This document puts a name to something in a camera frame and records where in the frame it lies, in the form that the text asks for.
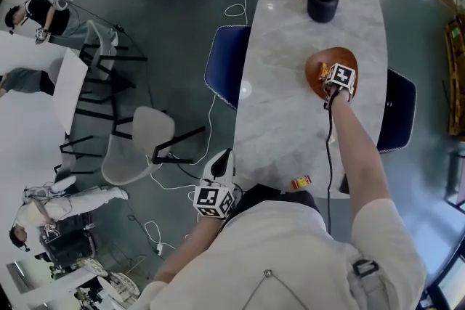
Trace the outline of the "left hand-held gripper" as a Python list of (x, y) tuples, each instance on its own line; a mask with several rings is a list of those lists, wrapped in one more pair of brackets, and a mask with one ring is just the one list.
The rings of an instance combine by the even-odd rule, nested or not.
[(235, 154), (228, 148), (217, 153), (204, 167), (195, 187), (193, 206), (202, 217), (225, 219), (235, 205)]

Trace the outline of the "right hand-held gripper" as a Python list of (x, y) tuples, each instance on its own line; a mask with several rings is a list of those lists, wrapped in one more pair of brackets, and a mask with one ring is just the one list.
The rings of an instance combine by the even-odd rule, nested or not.
[(329, 110), (333, 97), (341, 91), (348, 93), (348, 101), (350, 102), (355, 93), (356, 72), (340, 63), (335, 63), (328, 69), (328, 73), (323, 81), (323, 90), (326, 93), (324, 108)]

